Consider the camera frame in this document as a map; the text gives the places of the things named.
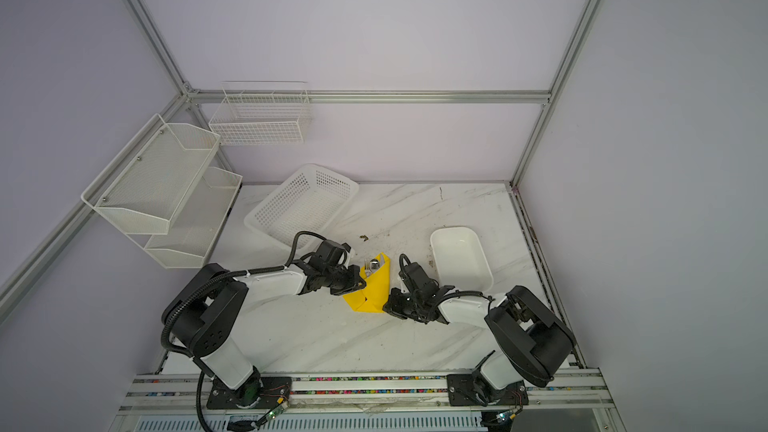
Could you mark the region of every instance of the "robotic arm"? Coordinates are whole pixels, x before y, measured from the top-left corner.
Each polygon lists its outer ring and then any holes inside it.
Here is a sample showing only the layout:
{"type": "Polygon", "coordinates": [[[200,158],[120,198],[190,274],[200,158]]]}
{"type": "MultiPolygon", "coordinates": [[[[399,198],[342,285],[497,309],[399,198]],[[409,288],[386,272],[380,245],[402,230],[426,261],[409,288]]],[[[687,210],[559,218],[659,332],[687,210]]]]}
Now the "robotic arm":
{"type": "MultiPolygon", "coordinates": [[[[360,290],[366,282],[360,267],[349,265],[351,248],[312,232],[299,232],[286,264],[272,268],[229,272],[218,264],[203,267],[163,313],[160,342],[167,349],[189,356],[214,379],[214,387],[230,393],[228,405],[263,408],[260,399],[265,380],[230,337],[230,331],[246,295],[256,301],[283,295],[305,294],[328,287],[331,294],[360,290]],[[294,260],[301,235],[322,239],[318,249],[294,260]],[[173,334],[184,345],[170,342],[173,334]]],[[[470,404],[504,404],[505,392],[528,380],[544,387],[575,344],[573,334],[523,286],[504,296],[486,297],[481,292],[453,291],[440,286],[417,263],[400,256],[399,276],[408,288],[390,291],[384,312],[400,319],[449,324],[463,322],[488,328],[502,353],[491,352],[472,374],[454,376],[456,387],[470,404]],[[521,324],[532,322],[527,329],[521,324]]]]}

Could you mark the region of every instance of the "black mounting plate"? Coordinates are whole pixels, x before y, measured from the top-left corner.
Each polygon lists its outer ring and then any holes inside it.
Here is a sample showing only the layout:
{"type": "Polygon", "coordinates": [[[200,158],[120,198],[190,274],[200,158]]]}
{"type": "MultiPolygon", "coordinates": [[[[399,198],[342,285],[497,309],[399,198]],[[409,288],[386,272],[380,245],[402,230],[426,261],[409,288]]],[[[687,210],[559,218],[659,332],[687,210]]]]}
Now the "black mounting plate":
{"type": "MultiPolygon", "coordinates": [[[[471,374],[450,374],[446,379],[448,381],[448,403],[450,405],[456,407],[478,405],[475,401],[470,400],[467,397],[475,396],[475,392],[472,388],[475,379],[471,374]]],[[[499,405],[528,405],[528,392],[526,391],[523,382],[520,381],[508,385],[504,389],[502,398],[500,398],[498,402],[489,405],[489,407],[495,408],[499,405]]]]}
{"type": "MultiPolygon", "coordinates": [[[[281,395],[286,398],[290,398],[290,386],[293,379],[290,377],[262,377],[262,390],[259,393],[259,398],[256,404],[251,409],[265,409],[269,410],[277,407],[277,399],[281,395]]],[[[208,396],[208,402],[205,407],[208,410],[224,410],[224,409],[236,409],[236,399],[228,388],[213,387],[210,389],[210,395],[208,396]]]]}

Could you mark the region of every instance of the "white marble tabletop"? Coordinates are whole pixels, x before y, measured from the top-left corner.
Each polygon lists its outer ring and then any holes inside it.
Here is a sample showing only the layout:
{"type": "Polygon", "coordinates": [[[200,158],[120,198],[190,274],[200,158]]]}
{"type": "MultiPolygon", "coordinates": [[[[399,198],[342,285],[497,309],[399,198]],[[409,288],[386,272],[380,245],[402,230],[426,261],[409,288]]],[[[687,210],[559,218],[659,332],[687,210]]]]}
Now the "white marble tabletop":
{"type": "MultiPolygon", "coordinates": [[[[281,249],[260,246],[243,223],[275,187],[240,190],[211,262],[239,270],[287,259],[281,249]]],[[[494,276],[490,293],[508,292],[520,284],[545,302],[503,183],[361,184],[349,208],[323,235],[353,246],[357,255],[352,263],[380,252],[389,255],[395,287],[400,283],[396,264],[401,253],[437,279],[429,236],[437,228],[451,226],[469,227],[480,237],[494,276]]],[[[354,312],[327,289],[261,304],[246,300],[232,337],[263,372],[470,369],[498,348],[488,330],[354,312]]],[[[196,369],[187,358],[170,354],[164,373],[188,374],[196,369]]]]}

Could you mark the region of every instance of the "vent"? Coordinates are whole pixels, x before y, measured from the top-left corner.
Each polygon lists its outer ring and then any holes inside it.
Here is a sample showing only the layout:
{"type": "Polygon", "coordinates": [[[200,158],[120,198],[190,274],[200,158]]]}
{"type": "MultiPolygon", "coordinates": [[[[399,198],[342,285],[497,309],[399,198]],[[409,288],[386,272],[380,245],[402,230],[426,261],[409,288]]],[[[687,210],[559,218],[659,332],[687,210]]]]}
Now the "vent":
{"type": "MultiPolygon", "coordinates": [[[[231,415],[225,418],[209,418],[208,425],[214,430],[226,430],[226,424],[238,420],[255,420],[259,416],[231,415]]],[[[464,432],[487,430],[480,425],[480,413],[467,410],[445,412],[383,412],[380,414],[284,414],[262,430],[321,430],[341,432],[358,430],[374,432],[379,430],[407,432],[464,432]]],[[[139,419],[137,432],[144,430],[202,430],[193,415],[155,415],[139,419]]]]}

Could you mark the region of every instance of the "white wire mesh basket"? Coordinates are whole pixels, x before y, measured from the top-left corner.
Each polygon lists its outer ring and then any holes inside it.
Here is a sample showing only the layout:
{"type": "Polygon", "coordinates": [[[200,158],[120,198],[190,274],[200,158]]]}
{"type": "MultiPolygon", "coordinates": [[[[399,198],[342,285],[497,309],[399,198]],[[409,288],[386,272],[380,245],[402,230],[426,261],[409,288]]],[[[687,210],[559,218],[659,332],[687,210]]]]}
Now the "white wire mesh basket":
{"type": "Polygon", "coordinates": [[[222,82],[209,122],[226,146],[303,143],[312,122],[304,82],[222,82]]]}
{"type": "MultiPolygon", "coordinates": [[[[289,251],[298,231],[322,233],[347,207],[360,186],[324,167],[307,164],[269,194],[245,216],[245,226],[260,241],[289,251]]],[[[318,239],[304,235],[296,256],[312,248],[318,239]]]]}
{"type": "Polygon", "coordinates": [[[159,116],[150,122],[158,120],[159,129],[106,192],[90,202],[91,184],[81,196],[126,235],[168,234],[219,148],[218,134],[159,116]]]}
{"type": "Polygon", "coordinates": [[[166,268],[203,267],[242,180],[208,167],[168,234],[152,235],[144,250],[166,268]]]}

